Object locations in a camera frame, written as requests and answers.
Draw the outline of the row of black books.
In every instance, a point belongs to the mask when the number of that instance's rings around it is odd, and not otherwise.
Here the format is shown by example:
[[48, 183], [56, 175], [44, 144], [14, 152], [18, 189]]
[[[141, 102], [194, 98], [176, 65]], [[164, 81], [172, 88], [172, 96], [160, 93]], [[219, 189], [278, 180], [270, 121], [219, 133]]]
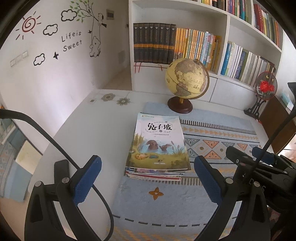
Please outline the row of black books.
[[134, 23], [134, 61], [171, 64], [174, 60], [177, 29], [175, 24]]

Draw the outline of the blue tissue box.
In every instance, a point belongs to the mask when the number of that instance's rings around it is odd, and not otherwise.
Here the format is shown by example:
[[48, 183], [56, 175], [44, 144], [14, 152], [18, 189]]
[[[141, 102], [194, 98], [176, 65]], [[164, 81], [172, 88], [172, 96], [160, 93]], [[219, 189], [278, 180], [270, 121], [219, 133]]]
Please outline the blue tissue box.
[[280, 94], [280, 98], [283, 101], [283, 103], [286, 106], [286, 108], [288, 108], [289, 110], [292, 110], [293, 109], [293, 103], [290, 100], [290, 97], [285, 92], [282, 92]]

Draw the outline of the row of orange books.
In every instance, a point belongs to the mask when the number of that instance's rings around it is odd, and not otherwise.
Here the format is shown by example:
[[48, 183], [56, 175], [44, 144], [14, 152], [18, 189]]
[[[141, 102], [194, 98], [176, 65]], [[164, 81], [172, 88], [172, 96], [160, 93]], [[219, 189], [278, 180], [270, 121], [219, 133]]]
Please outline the row of orange books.
[[210, 32], [177, 28], [173, 60], [180, 58], [197, 59], [207, 70], [216, 71], [222, 37]]

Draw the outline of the red flower round fan ornament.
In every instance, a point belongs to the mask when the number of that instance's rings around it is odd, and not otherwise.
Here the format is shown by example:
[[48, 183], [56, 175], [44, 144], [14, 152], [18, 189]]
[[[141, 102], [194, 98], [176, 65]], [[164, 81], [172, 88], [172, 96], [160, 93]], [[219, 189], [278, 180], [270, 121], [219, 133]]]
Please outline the red flower round fan ornament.
[[260, 73], [256, 78], [254, 87], [256, 91], [256, 102], [251, 108], [244, 110], [244, 113], [247, 116], [258, 120], [261, 106], [275, 96], [278, 89], [278, 83], [272, 72], [265, 71]]

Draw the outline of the patterned blue table mat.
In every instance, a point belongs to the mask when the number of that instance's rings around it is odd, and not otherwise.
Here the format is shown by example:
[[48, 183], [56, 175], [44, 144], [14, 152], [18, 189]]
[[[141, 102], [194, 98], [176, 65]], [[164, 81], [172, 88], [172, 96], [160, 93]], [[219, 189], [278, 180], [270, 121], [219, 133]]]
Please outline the patterned blue table mat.
[[[236, 166], [226, 157], [233, 146], [247, 154], [261, 145], [250, 120], [194, 109], [180, 115], [190, 162], [202, 155], [226, 178]], [[140, 179], [135, 169], [123, 175], [112, 206], [112, 240], [194, 240], [217, 205], [194, 169], [178, 181]]]

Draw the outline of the antique yellow globe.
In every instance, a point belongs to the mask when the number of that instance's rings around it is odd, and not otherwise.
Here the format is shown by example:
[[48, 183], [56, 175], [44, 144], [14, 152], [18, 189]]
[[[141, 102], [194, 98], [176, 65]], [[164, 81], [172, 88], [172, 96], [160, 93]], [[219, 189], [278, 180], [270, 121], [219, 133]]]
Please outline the antique yellow globe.
[[166, 69], [166, 86], [174, 97], [168, 100], [168, 107], [176, 113], [190, 113], [191, 99], [203, 96], [210, 84], [209, 73], [197, 59], [180, 58]]

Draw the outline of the row of white blue books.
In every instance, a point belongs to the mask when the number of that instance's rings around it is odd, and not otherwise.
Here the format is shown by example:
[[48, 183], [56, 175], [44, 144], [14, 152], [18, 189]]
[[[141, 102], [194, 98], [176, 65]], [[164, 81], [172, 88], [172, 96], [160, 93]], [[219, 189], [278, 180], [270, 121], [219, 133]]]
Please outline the row of white blue books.
[[276, 73], [276, 66], [238, 44], [228, 41], [221, 75], [255, 87], [257, 77], [263, 72]]

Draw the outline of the pink ancient poems book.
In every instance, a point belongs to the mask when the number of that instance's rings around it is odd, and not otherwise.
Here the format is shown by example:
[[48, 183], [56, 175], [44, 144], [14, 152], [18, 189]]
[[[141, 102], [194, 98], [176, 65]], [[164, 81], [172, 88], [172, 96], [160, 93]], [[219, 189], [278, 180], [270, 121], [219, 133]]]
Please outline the pink ancient poems book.
[[126, 173], [126, 176], [130, 178], [142, 179], [142, 180], [158, 180], [158, 181], [180, 181], [181, 177], [164, 177], [164, 176], [151, 176], [151, 175], [136, 175]]

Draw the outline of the white bookshelf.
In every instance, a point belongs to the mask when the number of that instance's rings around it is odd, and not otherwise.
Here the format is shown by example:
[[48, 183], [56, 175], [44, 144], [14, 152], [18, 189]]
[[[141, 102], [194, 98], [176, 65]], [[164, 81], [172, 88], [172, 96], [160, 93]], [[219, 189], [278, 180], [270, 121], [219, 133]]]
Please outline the white bookshelf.
[[203, 101], [244, 110], [260, 73], [276, 73], [283, 29], [257, 1], [129, 1], [132, 89], [167, 94], [166, 69], [197, 59], [210, 82]]

